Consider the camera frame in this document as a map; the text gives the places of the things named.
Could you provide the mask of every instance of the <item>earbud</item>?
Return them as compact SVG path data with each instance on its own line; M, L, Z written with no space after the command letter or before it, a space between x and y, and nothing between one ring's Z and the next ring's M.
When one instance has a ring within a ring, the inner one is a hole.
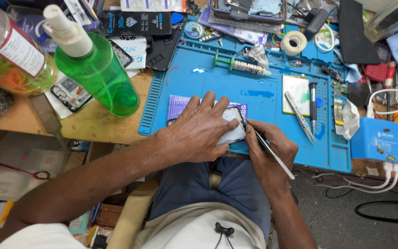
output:
M234 228L224 228L220 223L216 222L216 233L223 233L228 237L234 233Z

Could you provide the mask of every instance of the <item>precision screwdriver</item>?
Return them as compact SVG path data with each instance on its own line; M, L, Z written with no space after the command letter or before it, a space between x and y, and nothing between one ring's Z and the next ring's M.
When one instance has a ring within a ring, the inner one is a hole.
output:
M311 89L310 119L311 119L311 126L313 128L313 136L314 136L314 131L316 129L316 120L317 120L316 86L317 82L310 83L310 89Z

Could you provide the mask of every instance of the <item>man's left hand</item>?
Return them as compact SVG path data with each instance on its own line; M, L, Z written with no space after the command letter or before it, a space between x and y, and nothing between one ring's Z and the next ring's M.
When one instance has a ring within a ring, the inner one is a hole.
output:
M167 146L176 154L177 163L214 161L228 149L228 144L217 145L219 139L234 130L239 121L227 121L222 114L228 107L229 99L222 97L214 104L216 94L209 91L202 102L198 96L191 97L177 120L156 134L167 141Z

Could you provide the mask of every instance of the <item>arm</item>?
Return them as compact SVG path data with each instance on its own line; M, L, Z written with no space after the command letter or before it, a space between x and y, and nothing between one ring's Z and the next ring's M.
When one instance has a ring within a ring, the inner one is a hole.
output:
M214 99L215 94L208 92L199 104L199 97L193 96L170 127L28 192L10 211L0 243L32 224L68 224L114 191L154 171L181 162L216 160L229 148L228 144L216 146L218 140L239 122L222 118L227 97L216 105Z
M273 156L260 148L254 129L265 135L272 149L290 170L299 150L297 144L288 139L273 124L253 120L249 120L248 123L246 141L250 158L253 169L271 205L279 247L281 249L317 249L316 243L291 196L288 175Z

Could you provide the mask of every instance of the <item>green spray bottle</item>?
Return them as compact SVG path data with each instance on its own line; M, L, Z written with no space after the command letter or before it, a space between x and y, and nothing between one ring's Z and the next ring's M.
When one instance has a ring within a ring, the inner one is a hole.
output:
M47 6L44 17L52 25L52 38L59 45L55 52L59 70L113 115L133 114L139 108L139 94L109 41L69 21L58 5Z

